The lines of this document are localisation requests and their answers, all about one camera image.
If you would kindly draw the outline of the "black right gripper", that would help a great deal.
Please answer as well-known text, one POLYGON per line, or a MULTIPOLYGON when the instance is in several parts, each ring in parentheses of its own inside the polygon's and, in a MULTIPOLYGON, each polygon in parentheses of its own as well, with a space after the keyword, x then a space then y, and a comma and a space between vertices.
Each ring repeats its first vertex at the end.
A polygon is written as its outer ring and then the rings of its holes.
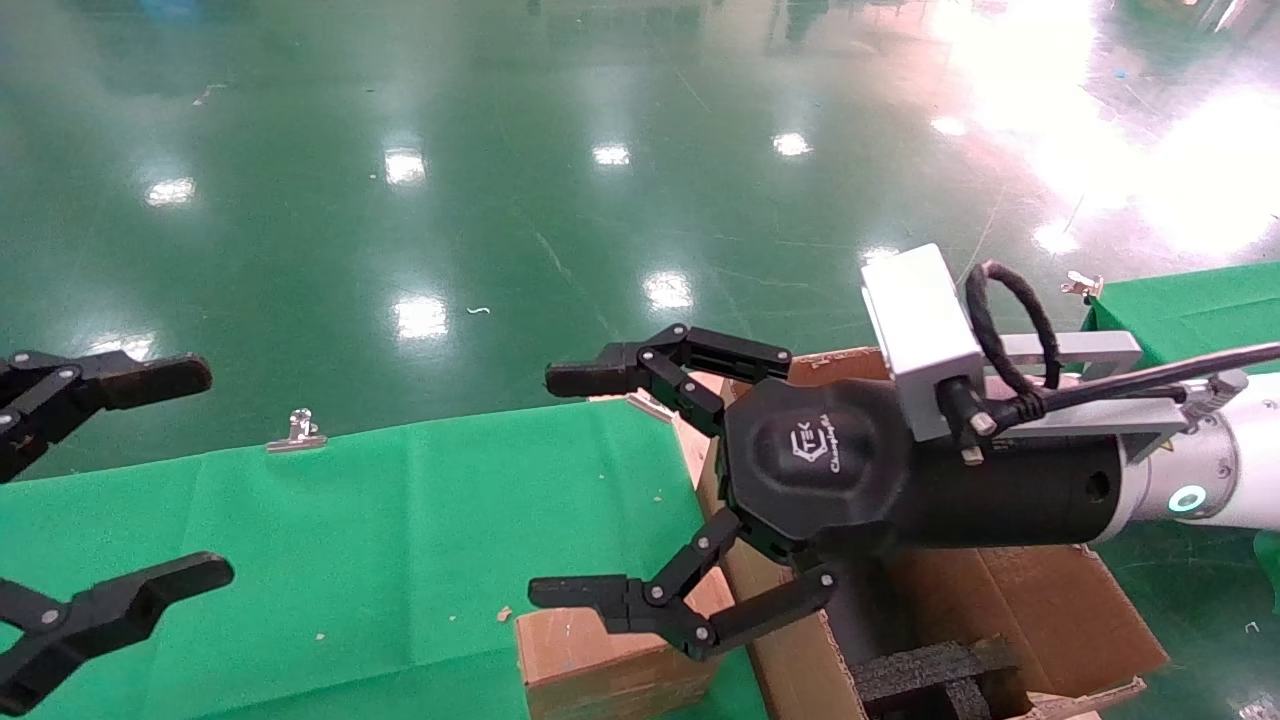
POLYGON ((1117 514, 1123 457, 1114 438, 1000 439, 970 466, 951 439, 914 438, 888 382, 795 386, 785 380, 791 361, 786 348, 677 323, 641 342, 608 343, 589 363, 549 364, 545 387, 556 397, 643 389, 705 437, 721 436, 731 509, 650 580, 539 577, 529 582, 530 603, 590 609, 609 634, 655 634, 707 661, 818 612, 837 588, 819 565, 712 615, 696 611, 690 594, 746 536, 788 562, 891 548, 1089 543, 1117 514), (724 409, 692 372, 759 384, 724 409))

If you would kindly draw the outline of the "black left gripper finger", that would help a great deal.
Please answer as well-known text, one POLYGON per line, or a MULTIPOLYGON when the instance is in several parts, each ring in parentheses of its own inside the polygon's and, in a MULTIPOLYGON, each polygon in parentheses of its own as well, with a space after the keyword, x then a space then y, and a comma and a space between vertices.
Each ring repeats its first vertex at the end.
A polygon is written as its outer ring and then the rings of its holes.
POLYGON ((147 641, 174 603, 234 579, 227 559, 197 552, 99 582, 67 602, 3 580, 3 624, 20 633, 1 655, 3 715, 31 712, 87 662, 147 641))
POLYGON ((115 350, 79 357, 36 351, 1 364, 1 482, 9 483, 100 411, 189 397, 212 387, 197 354, 136 360, 115 350))

